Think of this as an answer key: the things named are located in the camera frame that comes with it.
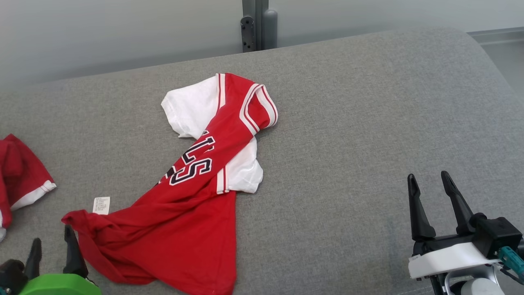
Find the metal door hinge plate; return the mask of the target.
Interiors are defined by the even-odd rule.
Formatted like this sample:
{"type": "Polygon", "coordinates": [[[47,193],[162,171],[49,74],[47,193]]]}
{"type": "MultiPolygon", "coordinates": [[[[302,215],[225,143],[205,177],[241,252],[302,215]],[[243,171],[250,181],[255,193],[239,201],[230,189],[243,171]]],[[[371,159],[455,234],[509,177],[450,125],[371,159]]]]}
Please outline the metal door hinge plate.
{"type": "Polygon", "coordinates": [[[244,16],[241,19],[241,39],[243,53],[254,52],[257,50],[256,26],[254,19],[251,16],[244,16]]]}

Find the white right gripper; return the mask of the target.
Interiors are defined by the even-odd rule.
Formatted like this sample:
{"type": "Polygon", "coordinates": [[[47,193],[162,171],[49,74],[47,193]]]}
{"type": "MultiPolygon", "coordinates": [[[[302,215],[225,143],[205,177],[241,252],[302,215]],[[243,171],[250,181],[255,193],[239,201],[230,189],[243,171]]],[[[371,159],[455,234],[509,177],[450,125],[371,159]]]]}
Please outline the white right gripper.
{"type": "Polygon", "coordinates": [[[412,173],[409,174],[407,177],[408,199],[411,237],[414,241],[413,254],[408,263],[411,279],[500,262],[497,258],[486,258],[472,243],[475,228],[470,224],[470,219],[473,212],[449,173],[443,170],[440,172],[440,177],[445,193],[452,203],[458,235],[436,237],[436,231],[427,220],[421,203],[417,180],[412,173]]]}

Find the grey metal door post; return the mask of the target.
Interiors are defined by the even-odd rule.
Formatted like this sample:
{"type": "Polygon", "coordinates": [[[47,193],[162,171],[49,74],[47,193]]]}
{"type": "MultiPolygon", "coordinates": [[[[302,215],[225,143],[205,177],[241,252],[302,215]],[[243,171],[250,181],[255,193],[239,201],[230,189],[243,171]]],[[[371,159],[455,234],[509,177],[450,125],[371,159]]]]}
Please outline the grey metal door post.
{"type": "Polygon", "coordinates": [[[251,16],[255,22],[256,51],[262,50],[262,13],[267,9],[269,9],[269,0],[242,0],[242,18],[244,16],[251,16]]]}

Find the grey wall base rail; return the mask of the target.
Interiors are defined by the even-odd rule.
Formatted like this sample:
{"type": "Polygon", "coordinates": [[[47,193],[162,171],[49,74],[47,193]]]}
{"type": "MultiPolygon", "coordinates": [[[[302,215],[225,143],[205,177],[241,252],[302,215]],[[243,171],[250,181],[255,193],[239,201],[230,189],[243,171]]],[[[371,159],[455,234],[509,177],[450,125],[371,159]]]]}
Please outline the grey wall base rail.
{"type": "Polygon", "coordinates": [[[467,32],[467,34],[482,46],[524,41],[524,27],[467,32]]]}

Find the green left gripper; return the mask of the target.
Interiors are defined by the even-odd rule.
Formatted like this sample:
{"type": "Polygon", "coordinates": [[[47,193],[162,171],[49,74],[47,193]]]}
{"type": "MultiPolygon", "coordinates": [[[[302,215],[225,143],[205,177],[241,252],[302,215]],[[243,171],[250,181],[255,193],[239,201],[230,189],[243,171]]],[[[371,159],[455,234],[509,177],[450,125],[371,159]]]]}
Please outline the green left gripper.
{"type": "Polygon", "coordinates": [[[75,231],[64,226],[67,258],[63,273],[47,273],[40,276],[42,258],[41,239],[32,241],[25,264],[25,276],[31,279],[19,295],[102,295],[101,289],[87,280],[88,269],[81,253],[75,231]]]}

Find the red shorts with white trim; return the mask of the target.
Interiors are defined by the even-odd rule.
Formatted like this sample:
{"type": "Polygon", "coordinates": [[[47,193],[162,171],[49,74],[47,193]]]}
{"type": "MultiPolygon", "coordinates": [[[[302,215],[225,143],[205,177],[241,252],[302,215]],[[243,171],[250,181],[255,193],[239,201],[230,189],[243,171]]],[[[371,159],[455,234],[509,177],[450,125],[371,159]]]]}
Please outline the red shorts with white trim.
{"type": "Polygon", "coordinates": [[[54,179],[33,151],[13,134],[0,140],[0,243],[13,211],[29,206],[56,188],[54,179]]]}

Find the red white sports jersey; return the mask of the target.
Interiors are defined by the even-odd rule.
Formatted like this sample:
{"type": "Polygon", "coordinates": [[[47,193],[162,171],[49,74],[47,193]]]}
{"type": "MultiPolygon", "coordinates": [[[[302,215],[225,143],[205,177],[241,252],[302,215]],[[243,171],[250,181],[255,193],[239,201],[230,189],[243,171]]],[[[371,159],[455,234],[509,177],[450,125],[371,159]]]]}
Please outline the red white sports jersey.
{"type": "Polygon", "coordinates": [[[133,205],[107,215],[72,211],[62,222],[112,282],[232,295],[236,196],[262,182],[256,134],[277,123],[277,107],[263,84],[232,73],[169,91],[161,106],[178,136],[195,142],[133,205]]]}

